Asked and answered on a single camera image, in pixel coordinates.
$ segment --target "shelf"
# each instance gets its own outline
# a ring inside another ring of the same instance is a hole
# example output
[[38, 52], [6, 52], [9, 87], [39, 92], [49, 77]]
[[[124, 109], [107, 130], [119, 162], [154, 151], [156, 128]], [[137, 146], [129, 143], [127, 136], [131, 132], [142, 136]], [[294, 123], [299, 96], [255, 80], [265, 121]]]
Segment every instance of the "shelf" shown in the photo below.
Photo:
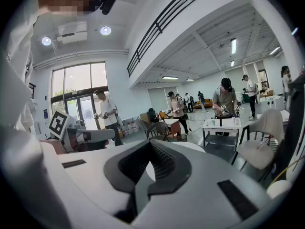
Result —
[[236, 136], [217, 136], [217, 135], [208, 135], [205, 138], [205, 142], [215, 143], [218, 145], [230, 145], [235, 146]]

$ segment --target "black metal railing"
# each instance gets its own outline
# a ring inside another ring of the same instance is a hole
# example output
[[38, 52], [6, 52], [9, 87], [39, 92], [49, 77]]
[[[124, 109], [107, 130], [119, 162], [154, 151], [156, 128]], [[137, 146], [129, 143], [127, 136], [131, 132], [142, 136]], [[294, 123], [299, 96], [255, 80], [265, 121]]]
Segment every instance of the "black metal railing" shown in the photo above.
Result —
[[127, 67], [129, 77], [154, 40], [156, 40], [156, 38], [163, 33], [164, 29], [169, 25], [169, 23], [172, 22], [173, 19], [175, 19], [184, 9], [195, 1], [196, 0], [172, 0], [166, 6], [166, 8], [150, 26], [147, 33], [141, 40], [137, 50], [132, 56], [132, 59]]

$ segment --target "recessed light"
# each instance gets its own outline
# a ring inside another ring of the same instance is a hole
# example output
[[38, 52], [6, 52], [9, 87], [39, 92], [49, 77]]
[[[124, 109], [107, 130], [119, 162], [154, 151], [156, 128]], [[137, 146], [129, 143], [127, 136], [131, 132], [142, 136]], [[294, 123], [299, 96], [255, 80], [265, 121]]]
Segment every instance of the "recessed light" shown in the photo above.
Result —
[[45, 46], [49, 46], [52, 41], [50, 39], [50, 37], [44, 37], [42, 40], [41, 40], [42, 44], [45, 45]]
[[237, 39], [231, 39], [231, 54], [236, 53]]
[[162, 77], [162, 79], [177, 80], [178, 77], [174, 77], [174, 76], [164, 76], [164, 77]]
[[299, 28], [296, 27], [296, 28], [294, 29], [294, 31], [293, 31], [291, 34], [294, 35], [294, 34], [297, 32], [298, 29], [299, 29]]
[[276, 47], [269, 55], [274, 54], [277, 50], [279, 50], [281, 47]]
[[109, 26], [103, 26], [101, 28], [101, 34], [107, 36], [111, 33], [111, 28]]

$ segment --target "white t-shirt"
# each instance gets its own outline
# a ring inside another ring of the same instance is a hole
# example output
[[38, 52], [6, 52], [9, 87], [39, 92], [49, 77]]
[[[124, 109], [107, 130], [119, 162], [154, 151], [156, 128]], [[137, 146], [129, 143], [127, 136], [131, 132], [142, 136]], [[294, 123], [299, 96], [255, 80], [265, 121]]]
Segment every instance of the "white t-shirt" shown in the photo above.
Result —
[[[254, 82], [249, 80], [249, 81], [247, 81], [247, 89], [250, 90], [251, 87], [255, 90]], [[249, 94], [249, 97], [255, 96], [255, 92], [249, 92], [248, 94]]]
[[288, 83], [290, 82], [290, 79], [287, 74], [283, 75], [283, 84], [284, 84], [284, 90], [286, 93], [289, 92]]
[[[114, 102], [110, 98], [107, 98], [105, 101], [101, 101], [100, 107], [103, 115], [106, 112], [109, 113], [112, 109], [116, 109]], [[115, 114], [111, 114], [107, 119], [103, 119], [103, 121], [105, 126], [112, 125], [116, 123], [116, 116]]]

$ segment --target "pants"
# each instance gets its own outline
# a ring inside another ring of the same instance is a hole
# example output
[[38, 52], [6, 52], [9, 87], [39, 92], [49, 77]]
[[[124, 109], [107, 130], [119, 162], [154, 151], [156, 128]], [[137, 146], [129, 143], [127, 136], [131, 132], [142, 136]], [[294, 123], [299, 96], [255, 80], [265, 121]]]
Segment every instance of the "pants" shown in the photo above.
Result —
[[174, 117], [174, 119], [177, 119], [179, 120], [179, 122], [183, 125], [184, 127], [184, 131], [185, 131], [185, 134], [187, 134], [189, 132], [189, 130], [187, 129], [187, 124], [186, 124], [186, 117], [185, 115], [184, 116], [181, 116], [181, 117]]
[[255, 102], [256, 102], [256, 96], [251, 96], [249, 97], [249, 102], [250, 102], [250, 107], [251, 107], [251, 112], [252, 116], [255, 117]]
[[106, 125], [105, 128], [107, 130], [113, 130], [115, 132], [115, 137], [114, 137], [114, 144], [116, 146], [119, 146], [119, 145], [122, 145], [122, 141], [120, 139], [120, 136], [119, 136], [119, 131], [118, 131], [118, 127], [119, 127], [119, 124], [118, 123], [114, 123], [114, 124], [111, 124], [111, 125]]
[[192, 102], [190, 102], [188, 104], [188, 108], [189, 108], [190, 113], [193, 112], [193, 103]]
[[[222, 119], [231, 119], [233, 117], [233, 115], [231, 116], [228, 116], [228, 117], [222, 117]], [[224, 136], [228, 136], [230, 133], [229, 132], [224, 132]]]

